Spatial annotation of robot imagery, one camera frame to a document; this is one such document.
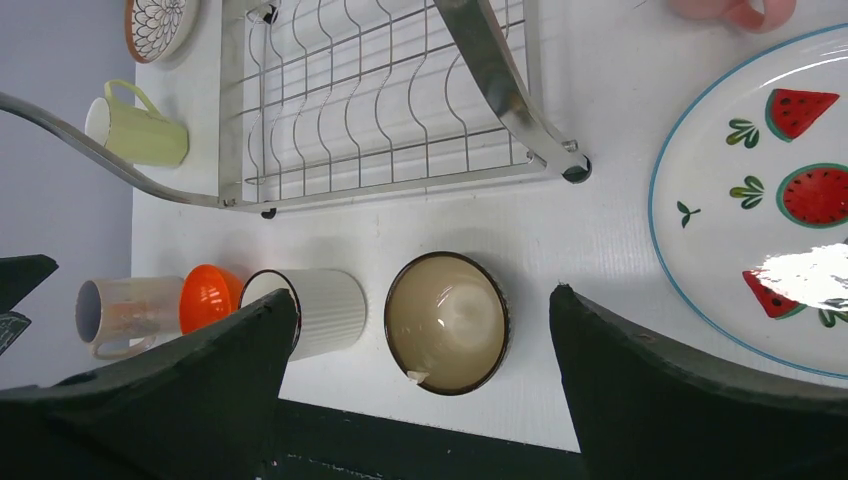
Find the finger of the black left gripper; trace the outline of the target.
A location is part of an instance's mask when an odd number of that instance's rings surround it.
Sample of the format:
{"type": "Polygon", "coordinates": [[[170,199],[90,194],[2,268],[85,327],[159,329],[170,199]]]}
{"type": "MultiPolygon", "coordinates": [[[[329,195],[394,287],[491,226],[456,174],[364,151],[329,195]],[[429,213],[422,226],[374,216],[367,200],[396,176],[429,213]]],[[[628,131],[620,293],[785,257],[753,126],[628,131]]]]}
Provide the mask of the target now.
{"type": "Polygon", "coordinates": [[[44,254],[2,258],[1,312],[12,311],[57,269],[57,262],[44,254]]]}

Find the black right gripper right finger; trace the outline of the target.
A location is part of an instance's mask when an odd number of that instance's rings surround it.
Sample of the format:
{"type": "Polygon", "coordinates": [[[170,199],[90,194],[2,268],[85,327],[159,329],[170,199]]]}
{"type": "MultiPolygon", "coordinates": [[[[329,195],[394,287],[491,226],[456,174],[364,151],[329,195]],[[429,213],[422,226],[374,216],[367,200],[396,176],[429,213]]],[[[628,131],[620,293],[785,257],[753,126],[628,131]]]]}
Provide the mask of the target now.
{"type": "Polygon", "coordinates": [[[843,479],[847,392],[752,369],[557,286],[549,326],[593,479],[843,479]]]}

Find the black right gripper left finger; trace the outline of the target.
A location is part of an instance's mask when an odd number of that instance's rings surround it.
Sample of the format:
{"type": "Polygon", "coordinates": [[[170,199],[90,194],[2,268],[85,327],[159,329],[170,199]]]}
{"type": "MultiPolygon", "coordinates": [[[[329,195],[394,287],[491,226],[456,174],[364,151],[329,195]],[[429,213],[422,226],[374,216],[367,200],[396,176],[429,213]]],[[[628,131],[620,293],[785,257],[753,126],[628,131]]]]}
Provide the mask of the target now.
{"type": "Polygon", "coordinates": [[[275,291],[210,326],[1,394],[5,479],[253,479],[298,323],[275,291]]]}

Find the pink mug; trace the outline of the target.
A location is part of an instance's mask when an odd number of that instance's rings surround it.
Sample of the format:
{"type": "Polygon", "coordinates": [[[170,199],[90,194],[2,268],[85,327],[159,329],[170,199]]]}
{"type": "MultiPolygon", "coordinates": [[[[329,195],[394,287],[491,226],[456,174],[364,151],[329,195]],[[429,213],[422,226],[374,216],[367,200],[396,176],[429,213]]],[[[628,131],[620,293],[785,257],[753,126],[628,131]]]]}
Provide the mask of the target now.
{"type": "Polygon", "coordinates": [[[762,9],[745,0],[671,0],[670,8],[691,20],[722,20],[756,34],[785,25],[795,12],[796,0],[763,0],[762,9]]]}

